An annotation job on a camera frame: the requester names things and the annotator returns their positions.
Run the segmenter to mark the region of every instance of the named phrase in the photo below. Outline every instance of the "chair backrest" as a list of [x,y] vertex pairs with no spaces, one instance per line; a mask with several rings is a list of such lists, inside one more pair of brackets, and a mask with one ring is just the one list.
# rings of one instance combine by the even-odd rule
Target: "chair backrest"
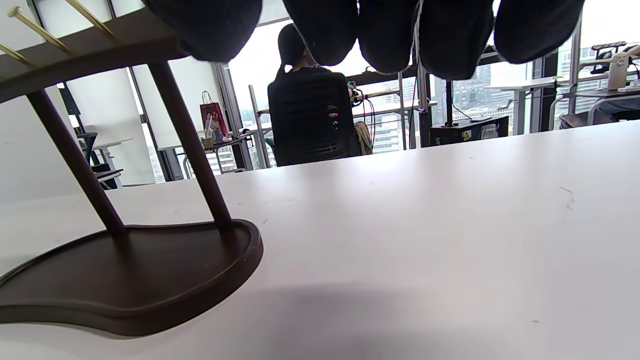
[[98,133],[83,133],[76,134],[76,137],[80,140],[80,148],[82,148],[82,152],[84,153],[84,158],[87,163],[90,163],[91,152],[93,151],[93,145],[95,143],[95,139],[98,137]]
[[284,76],[268,93],[278,166],[361,155],[344,75]]

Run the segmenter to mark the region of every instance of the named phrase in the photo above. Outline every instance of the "desk leg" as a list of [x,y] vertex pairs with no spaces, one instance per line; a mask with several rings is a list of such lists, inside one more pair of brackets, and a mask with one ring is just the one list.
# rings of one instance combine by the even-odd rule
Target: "desk leg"
[[[102,155],[102,159],[104,159],[104,162],[106,162],[109,165],[109,168],[111,170],[116,170],[116,165],[113,164],[113,158],[111,157],[111,153],[109,152],[108,148],[100,149],[100,155]],[[114,181],[116,182],[118,189],[122,189],[122,183],[120,182],[120,178],[116,177]]]
[[524,90],[516,91],[514,94],[513,105],[513,132],[512,135],[524,134],[524,115],[527,92]]
[[551,103],[551,111],[549,112],[549,131],[554,130],[556,124],[556,105],[565,98],[564,94],[560,94],[560,96],[556,97],[554,102]]

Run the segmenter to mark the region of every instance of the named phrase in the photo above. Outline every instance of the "white device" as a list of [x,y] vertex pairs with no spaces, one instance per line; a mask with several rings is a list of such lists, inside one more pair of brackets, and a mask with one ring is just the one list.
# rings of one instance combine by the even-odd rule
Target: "white device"
[[640,45],[637,45],[627,52],[613,54],[609,65],[609,90],[617,90],[627,85],[627,68],[629,59],[640,56]]

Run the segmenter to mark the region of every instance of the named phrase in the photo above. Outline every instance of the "shopping bag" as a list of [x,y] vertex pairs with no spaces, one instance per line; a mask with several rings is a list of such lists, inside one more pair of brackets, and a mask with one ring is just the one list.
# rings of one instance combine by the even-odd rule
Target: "shopping bag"
[[229,135],[227,122],[222,115],[220,104],[213,102],[208,91],[202,92],[200,113],[202,114],[205,139],[211,139],[211,143],[223,143],[223,140]]

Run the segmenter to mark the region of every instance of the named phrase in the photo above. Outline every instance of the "wooden dowel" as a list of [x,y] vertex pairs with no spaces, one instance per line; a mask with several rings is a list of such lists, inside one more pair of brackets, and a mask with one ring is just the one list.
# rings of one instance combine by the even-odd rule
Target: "wooden dowel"
[[127,229],[80,152],[77,140],[69,133],[50,98],[44,90],[27,94],[27,98],[107,231],[116,242],[127,243]]
[[232,228],[231,215],[222,197],[216,178],[213,176],[211,165],[205,155],[202,143],[191,121],[187,106],[182,100],[180,90],[175,82],[171,68],[167,62],[150,63],[149,70],[156,82],[160,96],[169,113],[175,132],[182,143],[182,148],[189,158],[193,172],[196,175],[202,195],[211,210],[218,229],[226,231]]

